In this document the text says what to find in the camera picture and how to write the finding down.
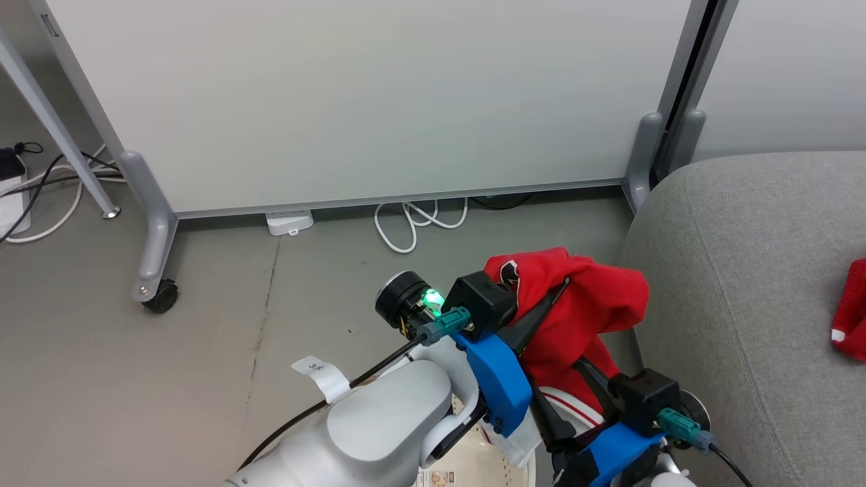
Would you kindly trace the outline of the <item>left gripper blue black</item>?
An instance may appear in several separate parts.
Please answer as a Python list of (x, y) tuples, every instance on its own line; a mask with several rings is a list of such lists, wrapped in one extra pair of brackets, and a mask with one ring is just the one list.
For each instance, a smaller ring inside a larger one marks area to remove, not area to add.
[(570, 284), (566, 277), (522, 318), (498, 333), (517, 311), (514, 291), (484, 271), (457, 278), (448, 293), (433, 289), (417, 273), (390, 278), (378, 292), (376, 312), (414, 347), (412, 354), (439, 364), (460, 397), (477, 398), (480, 416), (504, 438), (524, 422), (531, 386), (517, 356), (523, 354)]

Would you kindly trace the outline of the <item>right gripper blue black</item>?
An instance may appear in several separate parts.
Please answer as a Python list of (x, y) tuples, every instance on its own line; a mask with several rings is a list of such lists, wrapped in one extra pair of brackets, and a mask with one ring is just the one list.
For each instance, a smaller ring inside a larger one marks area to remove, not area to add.
[(602, 419), (578, 432), (537, 386), (530, 411), (551, 454), (555, 486), (690, 486), (672, 449), (712, 448), (711, 419), (701, 400), (650, 368), (608, 378), (587, 357), (573, 368), (602, 407)]

